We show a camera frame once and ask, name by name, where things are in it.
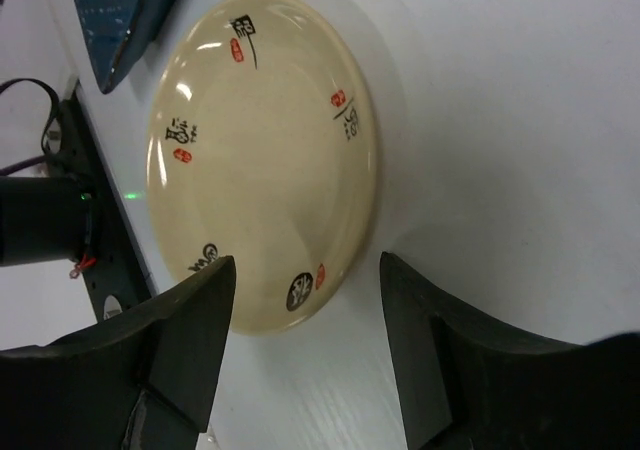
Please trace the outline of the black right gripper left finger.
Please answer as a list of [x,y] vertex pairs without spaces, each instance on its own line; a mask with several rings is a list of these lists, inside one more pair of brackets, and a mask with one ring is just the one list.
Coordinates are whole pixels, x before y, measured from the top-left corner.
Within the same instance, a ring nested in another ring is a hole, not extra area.
[[209,424],[236,265],[46,346],[1,353],[4,449],[193,449]]

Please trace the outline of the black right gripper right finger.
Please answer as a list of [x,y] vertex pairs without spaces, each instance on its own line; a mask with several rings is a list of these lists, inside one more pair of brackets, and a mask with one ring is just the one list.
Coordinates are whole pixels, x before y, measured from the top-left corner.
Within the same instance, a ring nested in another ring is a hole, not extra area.
[[577,345],[500,321],[392,253],[381,299],[411,449],[635,449],[639,336]]

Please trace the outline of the cream floral round plate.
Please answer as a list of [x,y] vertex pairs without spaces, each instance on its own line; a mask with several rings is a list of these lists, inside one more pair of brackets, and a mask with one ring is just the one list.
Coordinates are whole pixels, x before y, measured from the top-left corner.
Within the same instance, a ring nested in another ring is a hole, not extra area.
[[306,3],[224,0],[176,45],[148,124],[150,218],[176,280],[234,259],[234,332],[287,330],[332,298],[368,233],[376,170],[364,76]]

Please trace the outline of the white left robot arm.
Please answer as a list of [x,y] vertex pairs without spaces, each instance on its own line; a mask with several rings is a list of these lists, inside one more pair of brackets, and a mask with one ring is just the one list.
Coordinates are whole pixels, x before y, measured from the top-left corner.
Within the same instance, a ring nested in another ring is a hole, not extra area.
[[1,179],[1,265],[77,260],[93,230],[92,197],[71,178]]

